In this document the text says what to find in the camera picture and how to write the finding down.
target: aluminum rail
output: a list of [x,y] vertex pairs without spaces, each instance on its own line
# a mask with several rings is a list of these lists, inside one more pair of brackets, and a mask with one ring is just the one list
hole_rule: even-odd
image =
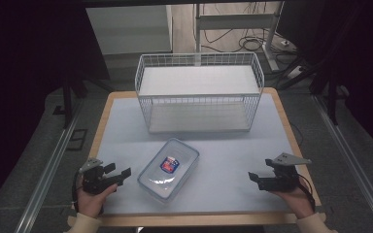
[[373,211],[373,185],[371,181],[369,181],[368,177],[365,175],[364,170],[356,159],[353,150],[348,145],[339,127],[334,125],[326,114],[326,106],[323,100],[319,99],[315,95],[313,95],[313,100],[317,104],[323,121],[328,127],[332,138],[335,140],[335,143],[344,156],[344,159],[346,160],[348,167],[350,168],[354,178],[356,179],[356,182],[361,189],[362,194],[364,195],[370,208]]
[[41,175],[35,189],[29,199],[28,204],[26,205],[25,211],[20,218],[16,233],[27,233],[32,229],[33,224],[35,223],[36,217],[41,209],[42,203],[48,193],[48,189],[51,186],[53,176],[56,172],[56,169],[59,165],[59,162],[62,158],[63,153],[65,152],[66,146],[68,145],[69,139],[74,131],[75,125],[79,118],[79,113],[81,111],[84,100],[78,100],[74,111],[71,122],[68,127],[62,131],[62,134],[59,138],[59,141],[50,157],[47,166],[45,167],[44,172]]
[[279,71],[280,68],[272,54],[271,45],[275,31],[283,10],[284,1],[277,4],[274,14],[260,15],[220,15],[220,16],[202,16],[200,15],[200,5],[196,4],[195,10],[195,52],[201,52],[201,30],[220,30],[220,29],[246,29],[246,28],[269,28],[268,37],[262,45],[262,49],[267,58],[271,71]]

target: wire basket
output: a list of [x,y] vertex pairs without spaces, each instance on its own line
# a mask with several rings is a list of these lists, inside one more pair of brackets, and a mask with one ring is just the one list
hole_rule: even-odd
[[264,87],[256,54],[144,54],[135,89],[150,133],[249,131]]

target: wall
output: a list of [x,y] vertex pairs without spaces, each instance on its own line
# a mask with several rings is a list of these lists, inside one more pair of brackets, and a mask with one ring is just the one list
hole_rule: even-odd
[[102,54],[172,50],[170,6],[88,8]]

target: plastic container lid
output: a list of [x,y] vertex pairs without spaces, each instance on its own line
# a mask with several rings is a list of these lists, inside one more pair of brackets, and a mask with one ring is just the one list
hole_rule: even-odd
[[195,167],[198,150],[170,139],[138,177],[138,183],[158,200],[172,200]]

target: gray floor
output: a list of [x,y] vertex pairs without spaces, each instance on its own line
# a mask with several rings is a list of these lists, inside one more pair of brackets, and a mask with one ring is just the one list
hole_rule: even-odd
[[[225,45],[233,44],[231,41],[222,42]],[[180,44],[188,45],[174,40],[174,52],[193,51],[193,45],[191,48],[175,49],[175,46]],[[264,72],[269,74],[265,57],[262,53],[258,56]],[[283,58],[285,58],[284,63],[287,63],[293,56]],[[116,90],[133,90],[137,56],[112,55],[106,56],[105,59],[111,75],[111,80],[105,83]],[[283,68],[286,66],[284,63],[280,63]],[[275,86],[277,79],[276,75],[266,75],[266,86]],[[313,160],[308,167],[327,215],[326,223],[339,232],[373,232],[371,207],[325,125],[317,104],[309,94],[310,81],[305,80],[287,90],[279,91],[279,94],[303,155]],[[71,214],[72,177],[75,170],[87,158],[108,96],[104,89],[92,83],[85,84],[89,93],[84,99],[75,127],[87,130],[84,146],[81,150],[73,150],[79,146],[77,142],[68,144],[68,150],[62,156],[43,206],[31,229],[32,232],[62,232],[68,229],[66,218]],[[60,105],[62,105],[62,95],[61,91],[57,90],[48,96],[46,111],[34,136],[0,190],[0,232],[14,232],[16,229],[48,159],[58,143],[62,134],[63,116],[55,116],[52,112]],[[337,102],[337,117],[345,139],[368,179],[373,183],[373,140],[351,116],[342,100]],[[269,225],[264,226],[263,231],[298,232],[294,225]],[[131,229],[103,227],[99,232],[131,232]]]

